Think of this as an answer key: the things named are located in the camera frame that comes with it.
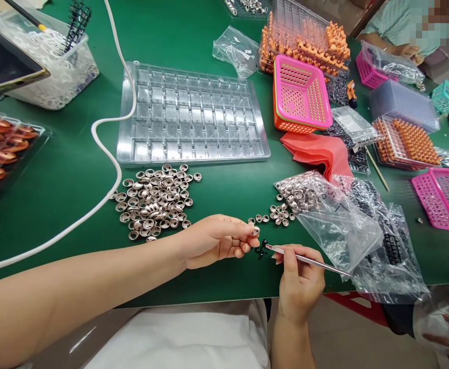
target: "white plastic container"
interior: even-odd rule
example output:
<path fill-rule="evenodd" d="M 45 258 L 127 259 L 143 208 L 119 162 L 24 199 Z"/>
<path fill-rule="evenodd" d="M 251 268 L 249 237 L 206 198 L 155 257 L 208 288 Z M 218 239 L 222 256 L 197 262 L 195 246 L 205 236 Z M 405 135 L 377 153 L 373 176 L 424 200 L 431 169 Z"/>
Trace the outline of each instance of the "white plastic container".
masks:
<path fill-rule="evenodd" d="M 25 8 L 47 28 L 57 31 L 63 36 L 68 34 L 69 26 L 67 24 L 29 8 L 27 5 Z M 25 33 L 36 32 L 43 36 L 41 30 L 14 10 L 7 10 L 0 14 L 0 31 L 47 68 L 51 76 L 31 85 L 10 91 L 7 93 L 8 96 L 44 109 L 59 110 L 99 76 L 98 67 L 88 46 L 89 38 L 87 34 L 84 34 L 71 50 L 57 58 L 52 57 L 52 55 L 54 53 L 58 55 L 58 49 L 44 52 L 43 54 L 33 53 L 32 48 L 25 47 L 24 37 L 21 40 L 15 36 L 15 31 L 18 32 L 18 29 L 14 30 L 6 26 L 10 23 L 19 26 Z"/>

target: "person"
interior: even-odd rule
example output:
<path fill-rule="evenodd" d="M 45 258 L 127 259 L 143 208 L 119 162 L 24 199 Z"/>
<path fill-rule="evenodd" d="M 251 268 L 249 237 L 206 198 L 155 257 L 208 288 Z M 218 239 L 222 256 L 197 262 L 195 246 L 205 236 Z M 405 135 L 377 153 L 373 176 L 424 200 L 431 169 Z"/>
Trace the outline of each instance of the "person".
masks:
<path fill-rule="evenodd" d="M 26 365 L 83 323 L 185 270 L 243 257 L 259 246 L 253 229 L 213 215 L 151 243 L 79 255 L 0 280 L 0 368 Z M 284 273 L 270 358 L 264 302 L 251 300 L 142 310 L 86 368 L 315 368 L 308 317 L 325 287 L 323 269 L 298 262 L 295 253 L 322 257 L 299 245 L 280 247 L 284 255 L 273 258 L 284 263 Z"/>
<path fill-rule="evenodd" d="M 449 285 L 437 285 L 415 304 L 382 305 L 389 328 L 433 349 L 445 367 L 449 361 Z"/>
<path fill-rule="evenodd" d="M 449 38 L 449 0 L 428 7 L 421 0 L 389 0 L 358 36 L 386 52 L 420 65 Z"/>

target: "red cloth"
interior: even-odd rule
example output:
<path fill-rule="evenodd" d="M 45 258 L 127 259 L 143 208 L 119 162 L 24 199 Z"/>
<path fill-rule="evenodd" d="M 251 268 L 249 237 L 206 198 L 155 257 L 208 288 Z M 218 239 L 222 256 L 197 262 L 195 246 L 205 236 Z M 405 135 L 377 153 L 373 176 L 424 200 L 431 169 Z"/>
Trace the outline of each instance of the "red cloth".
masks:
<path fill-rule="evenodd" d="M 323 176 L 329 182 L 333 174 L 353 177 L 348 163 L 348 149 L 340 138 L 288 132 L 281 142 L 293 154 L 293 160 L 313 165 L 324 164 Z"/>

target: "phone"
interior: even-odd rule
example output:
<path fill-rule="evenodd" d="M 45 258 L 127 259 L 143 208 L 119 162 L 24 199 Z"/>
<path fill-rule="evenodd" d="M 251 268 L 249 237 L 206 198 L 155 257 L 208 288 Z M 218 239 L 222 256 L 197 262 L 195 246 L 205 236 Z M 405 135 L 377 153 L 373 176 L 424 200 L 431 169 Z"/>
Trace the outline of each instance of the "phone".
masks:
<path fill-rule="evenodd" d="M 49 76 L 47 69 L 0 34 L 0 94 Z"/>

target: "forearm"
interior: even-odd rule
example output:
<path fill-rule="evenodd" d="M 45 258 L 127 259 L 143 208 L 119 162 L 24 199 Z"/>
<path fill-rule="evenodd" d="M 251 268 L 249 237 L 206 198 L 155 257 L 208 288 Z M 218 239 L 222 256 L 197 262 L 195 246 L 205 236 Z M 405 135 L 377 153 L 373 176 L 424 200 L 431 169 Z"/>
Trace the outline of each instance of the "forearm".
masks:
<path fill-rule="evenodd" d="M 178 238 L 43 265 L 0 280 L 0 368 L 185 270 Z"/>
<path fill-rule="evenodd" d="M 380 37 L 378 33 L 364 33 L 358 36 L 359 40 L 364 40 L 369 44 L 375 45 L 376 47 L 380 49 L 387 48 L 387 51 L 391 49 L 392 44 L 385 41 L 383 38 Z"/>
<path fill-rule="evenodd" d="M 272 369 L 315 369 L 308 325 L 296 326 L 278 314 L 271 345 Z"/>

